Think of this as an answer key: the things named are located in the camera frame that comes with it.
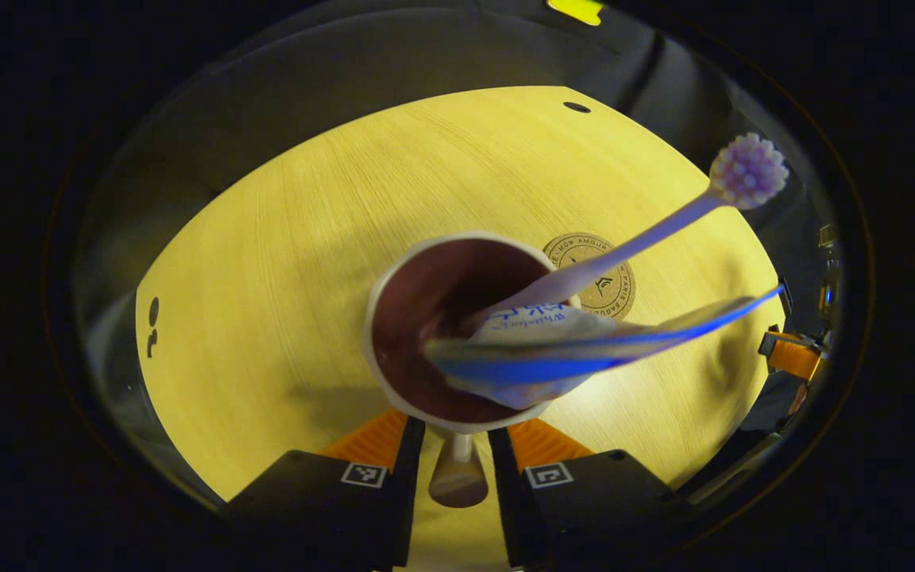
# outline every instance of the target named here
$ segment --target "cup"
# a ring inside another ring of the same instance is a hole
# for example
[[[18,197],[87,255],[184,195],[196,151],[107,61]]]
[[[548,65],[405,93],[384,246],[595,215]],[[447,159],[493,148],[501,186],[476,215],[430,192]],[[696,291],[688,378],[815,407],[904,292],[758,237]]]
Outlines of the cup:
[[[461,319],[553,270],[541,250],[487,231],[412,246],[373,286],[363,330],[363,352],[392,405],[458,435],[511,426],[544,412],[551,400],[519,410],[451,388],[422,355],[422,344],[472,334],[457,331]],[[581,305],[576,296],[570,303]]]

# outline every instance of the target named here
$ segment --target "purple toothbrush head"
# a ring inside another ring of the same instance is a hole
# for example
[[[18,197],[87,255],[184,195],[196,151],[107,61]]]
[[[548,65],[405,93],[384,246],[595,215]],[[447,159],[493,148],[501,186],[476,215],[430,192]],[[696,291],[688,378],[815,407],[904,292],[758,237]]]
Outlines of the purple toothbrush head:
[[[760,207],[786,185],[789,169],[772,141],[754,133],[738,135],[712,161],[711,189],[737,209]]]

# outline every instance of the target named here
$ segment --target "toothbrush handle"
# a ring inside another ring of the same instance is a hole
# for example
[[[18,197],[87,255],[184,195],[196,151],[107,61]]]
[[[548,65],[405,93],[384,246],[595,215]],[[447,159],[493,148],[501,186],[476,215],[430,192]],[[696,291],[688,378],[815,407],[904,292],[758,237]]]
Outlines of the toothbrush handle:
[[[722,207],[723,205],[725,203],[711,189],[702,192],[690,203],[679,207],[673,214],[669,214],[668,217],[658,221],[651,228],[628,240],[628,242],[620,244],[616,249],[610,250],[606,254],[602,254],[602,256],[591,258],[591,260],[549,272],[549,274],[538,278],[514,296],[499,301],[499,303],[482,309],[482,311],[477,311],[468,320],[469,322],[475,322],[475,327],[478,329],[493,312],[501,311],[501,309],[523,307],[523,305],[530,304],[558,303],[560,300],[567,300],[567,298],[588,288],[596,278],[616,267],[616,265],[621,264],[622,261],[635,256],[635,254],[647,249],[647,247],[661,242],[668,236],[697,221],[698,218],[704,217],[710,211],[715,210],[716,207]]]

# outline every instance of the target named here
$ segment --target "cup rim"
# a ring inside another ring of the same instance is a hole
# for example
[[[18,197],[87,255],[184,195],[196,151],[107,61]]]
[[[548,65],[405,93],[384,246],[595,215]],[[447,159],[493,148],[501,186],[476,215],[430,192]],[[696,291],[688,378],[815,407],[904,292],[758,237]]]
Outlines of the cup rim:
[[[386,380],[384,372],[381,372],[379,363],[376,361],[376,354],[373,351],[373,316],[376,314],[376,304],[380,300],[380,296],[384,293],[384,287],[386,284],[391,281],[395,272],[399,270],[402,265],[406,264],[407,261],[410,261],[413,257],[416,257],[417,254],[421,253],[424,250],[432,249],[433,246],[443,244],[446,242],[454,242],[454,240],[469,240],[469,239],[483,239],[491,240],[491,242],[500,242],[508,246],[513,246],[518,250],[522,250],[524,253],[529,254],[535,260],[540,261],[542,265],[545,265],[546,268],[550,271],[556,270],[556,265],[553,265],[552,261],[549,260],[549,257],[546,257],[546,254],[540,250],[536,249],[534,246],[529,246],[523,242],[518,242],[518,240],[513,240],[511,238],[506,238],[499,234],[489,232],[487,230],[472,230],[466,232],[457,232],[454,234],[447,234],[444,236],[438,236],[438,238],[428,238],[426,240],[421,240],[416,242],[407,250],[404,255],[396,261],[395,264],[391,265],[391,268],[388,268],[384,274],[379,276],[376,282],[373,284],[373,288],[369,293],[369,303],[366,305],[366,320],[362,329],[362,351],[365,354],[366,361],[369,363],[369,367],[373,370],[373,376],[376,377],[376,380],[380,384],[381,388],[384,389],[384,393],[388,396],[388,401],[391,402],[391,405],[395,406],[401,412],[407,413],[416,419],[421,419],[425,423],[432,424],[432,426],[442,427],[448,431],[457,432],[458,434],[471,435],[475,432],[482,431],[493,431],[497,428],[509,427],[515,423],[522,423],[522,421],[527,421],[529,419],[534,419],[538,417],[546,410],[546,407],[549,407],[549,404],[552,403],[552,400],[543,401],[542,403],[537,403],[528,409],[523,409],[521,412],[512,415],[511,417],[506,417],[506,419],[498,419],[495,421],[487,421],[487,423],[458,423],[457,421],[450,421],[447,419],[440,419],[435,415],[422,412],[418,407],[411,405],[407,402],[397,391],[393,388],[391,383]],[[577,296],[571,298],[571,304],[577,305],[580,307],[581,301],[578,300]]]

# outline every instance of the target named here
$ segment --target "wooden table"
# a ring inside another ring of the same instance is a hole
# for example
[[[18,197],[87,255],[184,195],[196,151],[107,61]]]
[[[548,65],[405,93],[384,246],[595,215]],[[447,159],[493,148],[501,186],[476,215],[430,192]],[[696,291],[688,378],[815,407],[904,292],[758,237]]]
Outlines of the wooden table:
[[[334,128],[222,193],[143,278],[137,344],[150,399],[189,464],[231,499],[284,452],[316,451],[384,412],[360,351],[363,312],[375,279],[411,243],[472,229],[540,249],[574,231],[620,243],[707,182],[656,135],[566,87],[465,91]],[[631,265],[632,322],[777,282],[732,209]],[[766,379],[760,338],[783,319],[773,300],[719,332],[595,376],[542,419],[595,451],[624,448],[682,485],[751,408]],[[485,435],[477,443],[495,491]],[[504,570],[495,493],[469,509],[429,499],[441,445],[428,431],[409,569]]]

